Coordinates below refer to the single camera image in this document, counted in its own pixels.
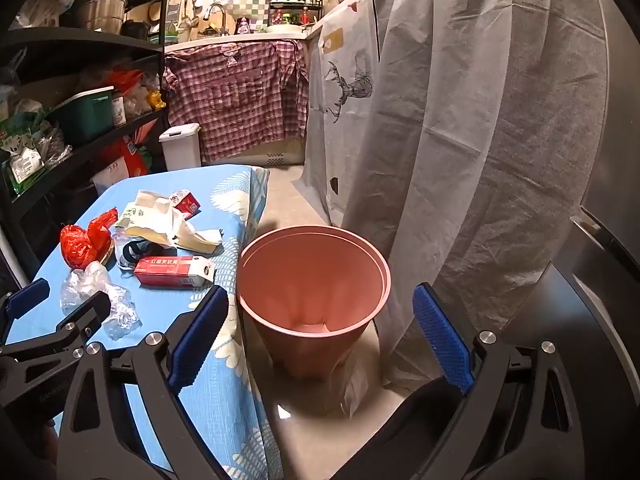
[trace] red checkered shirt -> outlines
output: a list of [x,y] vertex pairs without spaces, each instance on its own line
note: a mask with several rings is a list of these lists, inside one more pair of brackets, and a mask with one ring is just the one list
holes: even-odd
[[308,75],[299,41],[240,41],[167,54],[164,87],[171,125],[200,123],[204,162],[305,134]]

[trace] bucket rim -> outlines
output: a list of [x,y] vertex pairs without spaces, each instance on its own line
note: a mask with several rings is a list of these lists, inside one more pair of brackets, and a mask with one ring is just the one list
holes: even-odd
[[[251,253],[254,252],[254,247],[264,238],[280,235],[286,231],[290,231],[292,232],[291,234],[295,234],[295,231],[302,230],[304,228],[314,228],[314,229],[324,230],[326,231],[325,234],[340,235],[339,236],[340,238],[344,238],[345,240],[352,243],[353,241],[349,240],[348,237],[353,237],[355,240],[359,242],[359,244],[357,244],[358,247],[361,250],[367,252],[367,254],[375,261],[376,265],[378,266],[378,270],[380,270],[380,274],[382,275],[382,279],[385,282],[385,284],[383,286],[382,296],[380,297],[380,301],[378,302],[376,307],[372,310],[372,312],[367,317],[360,320],[359,322],[349,325],[348,327],[341,328],[340,330],[335,330],[334,332],[320,332],[320,333],[297,332],[295,330],[290,330],[288,328],[284,328],[276,324],[273,324],[267,321],[266,319],[264,319],[263,317],[259,316],[258,314],[256,314],[251,309],[251,307],[247,305],[239,289],[236,291],[236,296],[238,297],[238,301],[242,306],[242,309],[244,309],[244,311],[247,314],[249,314],[249,316],[254,318],[255,321],[281,334],[287,334],[295,337],[303,337],[303,338],[309,338],[309,339],[322,339],[322,338],[336,337],[336,336],[344,335],[350,332],[356,332],[356,330],[366,326],[369,323],[369,321],[371,321],[380,313],[382,308],[385,306],[386,300],[388,300],[389,294],[391,292],[391,272],[389,270],[389,266],[386,260],[383,258],[382,254],[380,254],[380,252],[373,246],[373,244],[366,241],[364,238],[358,236],[357,234],[352,233],[351,231],[347,231],[346,229],[341,229],[339,227],[333,227],[333,226],[322,225],[322,224],[304,224],[304,225],[295,225],[295,226],[288,226],[288,227],[281,227],[279,229],[274,229],[273,231],[269,231],[257,237],[255,240],[249,243],[247,247],[244,248],[244,250],[242,250],[242,253],[240,254],[240,259],[238,261],[238,272],[240,272],[241,270],[242,263],[251,255]],[[322,234],[322,233],[306,232],[306,234]]]

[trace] red and white box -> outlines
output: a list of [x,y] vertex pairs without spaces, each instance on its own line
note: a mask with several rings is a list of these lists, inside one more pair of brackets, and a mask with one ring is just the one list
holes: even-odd
[[214,264],[202,256],[148,256],[133,273],[142,285],[203,286],[213,282]]
[[193,193],[188,189],[181,189],[169,196],[171,204],[184,213],[184,218],[189,219],[200,209],[200,202],[196,200]]

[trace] green plastic bin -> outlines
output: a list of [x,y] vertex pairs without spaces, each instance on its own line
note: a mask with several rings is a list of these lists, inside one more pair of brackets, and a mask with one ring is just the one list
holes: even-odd
[[67,144],[82,146],[113,130],[112,96],[113,86],[81,92],[53,108],[47,120],[60,124]]

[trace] white lid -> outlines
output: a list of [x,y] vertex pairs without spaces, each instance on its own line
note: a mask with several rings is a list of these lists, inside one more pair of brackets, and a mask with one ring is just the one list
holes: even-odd
[[197,134],[199,130],[200,125],[198,123],[180,124],[179,126],[173,126],[160,136],[160,142],[165,142],[166,140],[183,139],[184,137],[191,137],[192,135]]
[[62,101],[58,106],[49,110],[49,113],[56,111],[58,108],[62,108],[64,105],[69,104],[71,101],[75,99],[79,99],[81,97],[85,97],[91,94],[99,94],[100,92],[108,92],[109,90],[115,90],[115,88],[113,86],[105,86],[103,88],[96,88],[95,90],[87,90],[86,92],[80,92],[79,94],[76,94],[70,97],[66,101]]

